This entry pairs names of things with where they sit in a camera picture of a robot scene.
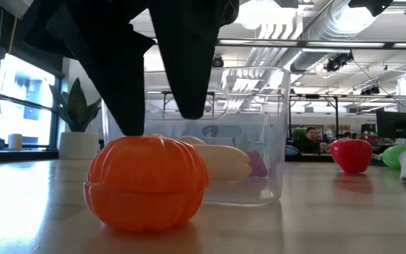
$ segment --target man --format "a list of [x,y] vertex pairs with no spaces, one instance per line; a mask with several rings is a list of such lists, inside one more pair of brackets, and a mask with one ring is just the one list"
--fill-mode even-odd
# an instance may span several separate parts
[[319,134],[313,127],[307,129],[307,135],[300,146],[300,152],[306,153],[320,153],[329,150],[328,144],[320,141]]

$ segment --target cable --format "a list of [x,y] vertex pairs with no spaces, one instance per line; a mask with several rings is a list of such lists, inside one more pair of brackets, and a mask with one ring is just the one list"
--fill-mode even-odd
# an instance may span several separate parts
[[381,86],[379,85],[379,83],[376,82],[373,78],[371,78],[371,76],[370,76],[369,74],[367,74],[367,72],[364,71],[364,69],[363,69],[355,60],[352,60],[352,61],[358,66],[358,68],[359,68],[370,80],[372,80],[372,82],[374,82],[380,89],[382,89],[389,97],[391,97],[392,99],[394,99],[395,102],[397,102],[400,106],[402,106],[404,109],[406,109],[406,106],[405,106],[402,102],[399,102],[399,100],[396,99],[396,98],[394,98],[394,96],[392,96],[392,94],[390,94],[389,92],[387,92],[386,90],[384,90],[384,88],[381,87]]

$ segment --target clear plastic bin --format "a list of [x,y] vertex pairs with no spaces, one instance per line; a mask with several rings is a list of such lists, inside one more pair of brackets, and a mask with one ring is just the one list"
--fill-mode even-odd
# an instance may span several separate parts
[[[241,181],[211,179],[205,203],[256,206],[280,198],[289,72],[261,66],[213,69],[205,113],[196,121],[181,117],[164,72],[145,73],[145,85],[145,135],[193,136],[208,145],[236,147],[248,155],[252,173]],[[123,136],[104,104],[103,129],[106,144]],[[220,165],[229,165],[228,160]],[[220,170],[235,169],[228,167]]]

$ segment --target white pot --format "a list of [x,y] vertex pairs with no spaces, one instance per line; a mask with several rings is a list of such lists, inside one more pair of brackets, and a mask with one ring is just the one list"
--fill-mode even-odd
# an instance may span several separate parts
[[98,134],[62,132],[59,159],[93,159],[99,150]]

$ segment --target white cup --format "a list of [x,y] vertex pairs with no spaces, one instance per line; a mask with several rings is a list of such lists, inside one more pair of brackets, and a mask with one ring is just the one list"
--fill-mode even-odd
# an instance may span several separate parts
[[21,134],[10,134],[8,137],[8,148],[9,149],[21,149],[23,144],[23,135]]

